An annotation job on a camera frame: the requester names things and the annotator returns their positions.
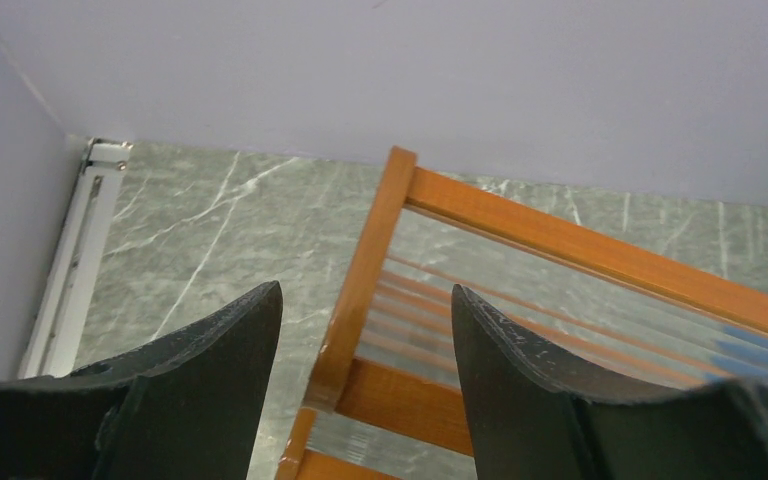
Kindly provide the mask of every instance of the marble floor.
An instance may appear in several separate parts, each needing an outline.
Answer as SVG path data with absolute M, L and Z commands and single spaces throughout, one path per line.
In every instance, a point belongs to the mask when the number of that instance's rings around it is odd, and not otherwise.
M 272 478 L 380 173 L 378 166 L 322 159 L 137 144 L 78 364 L 142 345 L 279 280 L 284 323 L 249 475 Z M 457 178 L 768 293 L 768 208 Z M 508 253 L 477 249 L 458 235 L 405 215 L 392 248 L 419 263 L 460 268 L 462 276 L 486 269 L 487 258 L 504 261 L 530 276 L 487 282 L 558 299 L 558 309 L 578 309 L 595 321 L 651 310 L 630 298 L 619 312 L 605 306 L 603 290 L 567 288 L 583 280 L 566 279 L 564 291 L 548 291 L 539 285 L 557 285 L 563 273 L 531 260 L 511 265 Z M 469 458 L 336 416 L 323 417 L 311 445 L 404 478 L 474 477 Z

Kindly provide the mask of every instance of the wooden rail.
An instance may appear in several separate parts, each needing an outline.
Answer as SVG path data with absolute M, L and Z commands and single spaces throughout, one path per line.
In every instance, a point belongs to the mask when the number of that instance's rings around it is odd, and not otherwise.
M 390 274 L 387 275 L 386 278 L 389 279 L 390 281 L 393 281 L 397 277 L 398 277 L 398 275 L 390 273 Z M 410 280 L 408 280 L 408 279 L 404 279 L 402 281 L 403 282 L 410 282 Z M 431 287 L 431 286 L 426 286 L 424 291 L 430 292 L 431 290 L 438 290 L 438 293 L 433 293 L 432 294 L 433 297 L 435 297 L 435 298 L 442 298 L 443 295 L 445 295 L 446 297 L 450 296 L 445 291 L 436 289 L 436 287 Z M 447 317 L 451 316 L 450 307 L 449 306 L 439 304 L 439 303 L 437 303 L 435 301 L 432 301 L 432 300 L 429 300 L 429 299 L 422 299 L 420 297 L 415 297 L 415 296 L 413 296 L 413 295 L 411 295 L 409 293 L 406 293 L 406 292 L 403 292 L 403 291 L 399 291 L 398 289 L 393 288 L 393 287 L 382 288 L 382 286 L 379 285 L 378 288 L 376 289 L 376 292 L 385 294 L 388 297 L 393 296 L 393 297 L 398 298 L 398 299 L 400 299 L 402 301 L 405 301 L 407 299 L 407 297 L 412 297 L 412 298 L 415 298 L 415 299 L 419 299 L 421 301 L 411 301 L 410 303 L 412 305 L 418 307 L 418 308 L 423 308 L 423 309 L 427 308 L 427 309 L 431 310 L 429 313 L 432 314 L 432 315 L 440 315 L 440 316 L 447 316 Z M 400 309 L 400 307 L 395 307 L 395 306 L 390 308 L 390 311 L 393 312 L 397 316 L 397 318 L 400 318 L 400 319 L 403 319 L 405 321 L 410 322 L 411 321 L 410 317 L 403 317 L 403 316 L 399 315 L 399 314 L 407 313 L 406 310 L 407 309 L 404 309 L 404 308 Z M 587 354 L 588 358 L 590 358 L 595 363 L 597 363 L 597 364 L 599 364 L 599 365 L 601 365 L 603 367 L 609 368 L 609 365 L 610 366 L 612 366 L 612 365 L 627 365 L 628 367 L 630 367 L 630 368 L 632 368 L 634 370 L 637 370 L 637 371 L 640 371 L 640 372 L 644 372 L 650 378 L 659 378 L 659 379 L 661 379 L 661 383 L 667 383 L 669 385 L 677 386 L 677 387 L 688 388 L 688 387 L 692 387 L 692 386 L 695 386 L 695 385 L 699 385 L 702 382 L 701 379 L 693 377 L 692 375 L 688 375 L 686 373 L 677 371 L 675 369 L 672 369 L 672 368 L 669 368 L 669 367 L 665 367 L 663 365 L 659 365 L 659 364 L 657 364 L 655 362 L 652 362 L 652 361 L 649 361 L 649 360 L 646 360 L 646 359 L 635 357 L 634 355 L 630 355 L 630 354 L 627 354 L 627 353 L 620 352 L 618 350 L 615 350 L 615 349 L 610 348 L 610 347 L 606 347 L 604 345 L 599 345 L 597 343 L 589 342 L 589 341 L 584 340 L 584 339 L 582 339 L 580 337 L 577 337 L 575 335 L 570 335 L 568 333 L 562 332 L 562 331 L 557 330 L 555 328 L 552 328 L 552 327 L 549 327 L 549 326 L 546 326 L 546 325 L 542 325 L 542 324 L 537 323 L 537 322 L 535 322 L 535 321 L 533 321 L 533 320 L 531 320 L 529 318 L 526 318 L 526 317 L 523 317 L 523 316 L 520 316 L 520 315 L 514 315 L 514 314 L 512 314 L 510 312 L 503 312 L 503 313 L 508 318 L 510 318 L 511 320 L 519 323 L 520 325 L 528 328 L 529 330 L 531 330 L 531 331 L 533 331 L 533 332 L 535 332 L 535 333 L 537 333 L 539 335 L 542 335 L 543 337 L 545 337 L 545 338 L 547 338 L 547 339 L 557 343 L 560 346 L 567 347 L 567 348 L 570 348 L 570 349 L 574 349 L 574 350 L 577 350 L 577 351 L 580 351 L 580 352 L 583 352 L 583 353 Z M 581 322 L 581 321 L 578 321 L 578 320 L 575 320 L 575 319 L 573 319 L 571 317 L 562 317 L 562 318 L 564 320 L 568 321 L 569 323 L 572 323 L 573 325 L 580 326 L 580 327 L 583 327 L 583 328 L 588 328 L 589 327 L 588 324 L 586 324 L 584 322 Z M 391 347 L 390 350 L 393 350 L 393 351 L 395 351 L 397 349 L 396 345 L 390 345 L 390 347 Z M 658 348 L 658 350 L 666 352 L 667 355 L 663 355 L 666 358 L 675 359 L 677 361 L 684 361 L 684 363 L 686 363 L 686 364 L 687 363 L 691 363 L 691 362 L 695 362 L 695 363 L 698 363 L 700 365 L 703 365 L 705 367 L 705 369 L 703 371 L 709 371 L 709 370 L 711 370 L 713 368 L 713 367 L 705 365 L 702 362 L 698 362 L 698 361 L 696 361 L 694 359 L 685 358 L 685 357 L 683 357 L 681 355 L 675 354 L 675 353 L 670 352 L 669 350 L 666 350 L 666 349 L 663 349 L 663 348 Z
M 565 313 L 556 312 L 556 311 L 548 309 L 548 308 L 543 308 L 543 307 L 541 307 L 541 306 L 539 306 L 539 305 L 537 305 L 535 303 L 527 302 L 527 301 L 522 300 L 520 298 L 514 297 L 513 295 L 508 295 L 508 294 L 505 294 L 503 292 L 499 292 L 497 290 L 493 290 L 493 289 L 487 288 L 487 287 L 485 287 L 485 286 L 483 286 L 481 284 L 478 284 L 478 283 L 475 283 L 475 282 L 471 282 L 469 280 L 462 279 L 462 278 L 456 277 L 454 275 L 449 275 L 449 274 L 443 272 L 442 270 L 439 270 L 439 269 L 436 269 L 436 268 L 433 268 L 433 267 L 428 267 L 428 266 L 425 266 L 425 265 L 421 265 L 419 263 L 412 262 L 410 260 L 406 260 L 404 258 L 398 257 L 396 255 L 392 255 L 392 254 L 388 255 L 387 258 L 392 260 L 392 261 L 394 261 L 394 262 L 401 263 L 402 265 L 405 265 L 405 266 L 417 269 L 419 271 L 428 273 L 430 275 L 434 275 L 434 276 L 442 278 L 444 280 L 448 280 L 448 281 L 452 282 L 453 284 L 460 284 L 460 285 L 469 287 L 469 288 L 471 288 L 471 289 L 473 289 L 473 290 L 475 290 L 477 292 L 485 293 L 487 295 L 499 298 L 501 300 L 505 300 L 506 302 L 510 302 L 510 303 L 512 303 L 514 305 L 519 305 L 519 306 L 527 308 L 529 310 L 533 310 L 535 312 L 542 313 L 544 315 L 547 315 L 547 316 L 556 318 L 558 320 L 561 320 L 562 322 L 569 323 L 571 325 L 575 325 L 577 327 L 581 327 L 581 328 L 587 329 L 587 330 L 589 330 L 591 332 L 598 333 L 600 335 L 604 335 L 605 337 L 612 338 L 614 340 L 617 340 L 619 342 L 625 343 L 627 345 L 631 345 L 631 346 L 640 348 L 642 350 L 648 350 L 648 351 L 650 351 L 652 353 L 655 353 L 657 355 L 661 355 L 661 356 L 663 356 L 665 358 L 669 358 L 669 359 L 676 360 L 678 362 L 684 363 L 686 365 L 690 365 L 690 366 L 692 366 L 694 368 L 697 368 L 697 369 L 699 369 L 699 370 L 701 370 L 703 372 L 712 373 L 714 375 L 723 376 L 723 377 L 730 376 L 730 374 L 728 372 L 726 372 L 725 370 L 723 370 L 721 368 L 718 368 L 718 367 L 715 367 L 713 365 L 710 365 L 710 364 L 708 364 L 706 362 L 697 360 L 697 359 L 692 358 L 692 357 L 688 357 L 686 355 L 681 355 L 681 354 L 675 353 L 675 352 L 670 351 L 670 350 L 668 350 L 666 348 L 659 347 L 657 345 L 654 345 L 654 344 L 651 344 L 651 343 L 648 343 L 648 342 L 644 342 L 642 340 L 638 340 L 638 339 L 636 339 L 634 337 L 630 337 L 628 335 L 624 335 L 622 333 L 615 332 L 613 330 L 610 330 L 610 329 L 605 328 L 605 327 L 601 327 L 599 325 L 594 325 L 594 324 L 591 324 L 591 323 L 587 323 L 587 322 L 578 320 L 578 319 L 576 319 L 574 317 L 571 317 L 571 316 L 569 316 L 569 315 L 567 315 Z M 440 290 L 440 289 L 438 289 L 436 287 L 432 287 L 432 286 L 426 285 L 426 284 L 424 284 L 422 282 L 417 282 L 415 280 L 411 280 L 409 278 L 402 277 L 401 275 L 397 275 L 397 274 L 388 272 L 386 270 L 381 272 L 380 281 L 390 282 L 390 283 L 395 284 L 395 285 L 401 285 L 402 288 L 405 288 L 405 289 L 408 289 L 408 290 L 412 290 L 412 291 L 416 291 L 416 292 L 422 292 L 422 294 L 424 294 L 424 295 L 428 295 L 428 296 L 430 296 L 431 298 L 433 298 L 435 300 L 446 302 L 447 304 L 451 302 L 451 294 L 449 292 L 446 292 L 445 290 Z
M 406 208 L 768 336 L 768 295 L 417 167 Z
M 359 422 L 472 455 L 458 389 L 355 358 L 335 411 Z
M 405 308 L 398 302 L 388 301 L 381 298 L 376 298 L 372 301 L 372 310 L 426 328 L 432 332 L 437 332 L 448 337 L 452 336 L 451 320 L 447 322 L 445 317 L 437 317 L 440 319 L 440 321 L 438 321 L 435 318 L 434 313 L 420 315 L 410 308 Z
M 370 312 L 366 317 L 366 324 L 367 326 L 374 325 L 406 339 L 417 340 L 422 344 L 432 346 L 435 350 L 441 349 L 444 352 L 451 353 L 451 357 L 455 358 L 455 346 L 451 337 L 440 338 L 423 330 L 398 325 L 397 323 L 373 312 Z
M 284 453 L 278 461 L 278 471 L 275 473 L 275 480 L 293 480 L 298 478 L 299 468 L 301 468 L 304 455 L 307 452 L 307 441 L 310 438 L 310 432 L 313 431 L 313 424 L 316 423 L 316 411 L 302 406 L 296 414 L 296 420 L 293 422 L 293 429 L 290 430 L 290 436 L 287 439 L 287 445 L 284 447 Z
M 433 302 L 426 298 L 418 297 L 416 295 L 407 293 L 403 290 L 390 287 L 381 282 L 379 282 L 378 285 L 375 286 L 375 293 L 392 298 L 394 300 L 398 300 L 399 302 L 404 303 L 405 305 L 410 305 L 411 307 L 419 308 L 421 310 L 425 310 L 426 312 L 433 313 L 438 317 L 443 317 L 448 320 L 448 322 L 446 323 L 451 322 L 451 317 L 450 317 L 451 304 L 450 303 L 440 304 L 437 302 Z
M 309 407 L 331 411 L 346 385 L 415 167 L 415 153 L 393 147 L 310 374 L 305 392 L 305 405 Z
M 368 331 L 365 331 L 360 335 L 360 341 L 367 345 L 372 345 L 373 347 L 388 350 L 411 360 L 422 362 L 431 365 L 432 367 L 441 368 L 447 372 L 458 373 L 458 366 L 453 358 L 446 358 L 406 342 L 400 342 Z

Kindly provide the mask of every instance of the lavender wall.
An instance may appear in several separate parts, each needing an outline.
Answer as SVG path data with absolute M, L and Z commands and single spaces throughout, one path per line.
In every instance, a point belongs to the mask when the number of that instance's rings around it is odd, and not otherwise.
M 768 0 L 0 0 L 81 134 L 768 205 Z
M 30 335 L 79 148 L 0 49 L 0 380 L 15 375 Z

